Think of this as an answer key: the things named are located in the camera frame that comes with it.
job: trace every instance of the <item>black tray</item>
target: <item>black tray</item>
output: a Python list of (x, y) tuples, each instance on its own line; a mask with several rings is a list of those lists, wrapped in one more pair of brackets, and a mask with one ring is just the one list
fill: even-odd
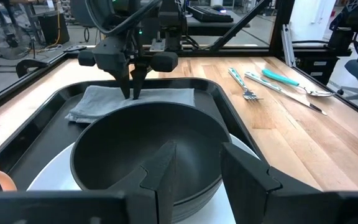
[[(90, 85), (117, 87), (115, 81), (92, 81), (58, 90), (0, 146), (0, 170), (12, 177), (18, 190), (26, 190), (37, 174), (87, 127), (69, 123), (64, 117)], [(224, 123), (231, 134), (266, 162), (218, 84), (200, 78), (171, 78), (146, 80), (144, 88), (194, 88), (196, 107)]]

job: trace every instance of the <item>wooden table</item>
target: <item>wooden table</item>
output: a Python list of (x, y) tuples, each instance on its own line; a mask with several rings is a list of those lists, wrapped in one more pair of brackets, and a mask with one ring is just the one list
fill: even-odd
[[(308, 99), (327, 112), (319, 114), (277, 92), (244, 80), (264, 100), (246, 101), (228, 74), (261, 69), (317, 86), (277, 58), (181, 58), (172, 73), (150, 72), (148, 78), (200, 77), (220, 84), (270, 165), (322, 190), (358, 190), (358, 113), (331, 98)], [(96, 67), (68, 60), (0, 107), (0, 145), (57, 89), (85, 80), (112, 79)], [(302, 89), (281, 85), (299, 97)]]

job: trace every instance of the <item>white plate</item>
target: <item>white plate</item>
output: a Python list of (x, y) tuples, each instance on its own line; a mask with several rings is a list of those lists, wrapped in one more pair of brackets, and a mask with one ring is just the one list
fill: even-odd
[[(257, 155), (242, 141), (230, 135), (232, 142), (237, 147)], [(74, 143), (53, 158), (33, 180), (27, 190), (81, 190), (76, 184), (70, 170), (70, 154)], [(219, 187), (214, 197), (197, 213), (179, 224), (231, 224), (235, 223), (230, 208), (229, 199), (223, 184)]]

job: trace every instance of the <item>spoon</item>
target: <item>spoon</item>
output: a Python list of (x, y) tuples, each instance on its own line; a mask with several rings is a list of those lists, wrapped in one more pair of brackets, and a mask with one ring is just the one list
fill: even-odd
[(271, 79), (274, 79), (276, 81), (282, 82), (284, 84), (287, 85), (293, 85), (293, 86), (297, 86), (300, 87), (302, 89), (304, 89), (306, 91), (306, 93), (310, 96), (316, 96), (316, 97), (327, 97), (327, 96), (333, 96), (335, 95), (335, 93), (331, 93), (328, 91), (312, 91), (312, 90), (307, 90), (306, 87), (301, 86), (298, 82), (287, 78), (287, 77), (283, 77), (281, 75), (277, 75), (276, 73), (273, 73), (272, 71), (270, 71), (269, 69), (263, 69), (262, 73), (266, 76), (269, 77)]

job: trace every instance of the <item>white wall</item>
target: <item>white wall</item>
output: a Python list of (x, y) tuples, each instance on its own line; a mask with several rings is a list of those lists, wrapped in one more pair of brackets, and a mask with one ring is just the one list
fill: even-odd
[(290, 28), (292, 40), (322, 40), (335, 0), (296, 0)]

